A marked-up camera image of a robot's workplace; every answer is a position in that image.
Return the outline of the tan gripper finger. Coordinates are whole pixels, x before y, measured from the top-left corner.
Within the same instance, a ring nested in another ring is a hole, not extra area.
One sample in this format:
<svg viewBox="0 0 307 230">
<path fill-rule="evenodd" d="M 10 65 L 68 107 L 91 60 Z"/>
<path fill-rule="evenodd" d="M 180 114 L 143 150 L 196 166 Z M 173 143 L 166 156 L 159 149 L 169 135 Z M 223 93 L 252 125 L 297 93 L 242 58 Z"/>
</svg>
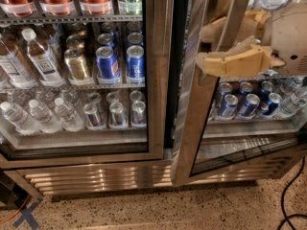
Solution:
<svg viewBox="0 0 307 230">
<path fill-rule="evenodd" d="M 248 10 L 245 12 L 240 29 L 236 36 L 237 41 L 242 41 L 249 36 L 261 38 L 265 31 L 265 25 L 271 18 L 271 14 L 264 10 Z M 200 38 L 203 43 L 217 44 L 222 31 L 226 17 L 219 18 L 201 28 Z"/>
<path fill-rule="evenodd" d="M 251 78 L 286 62 L 272 54 L 271 46 L 261 46 L 250 36 L 226 52 L 200 52 L 196 63 L 204 74 L 222 78 Z"/>
</svg>

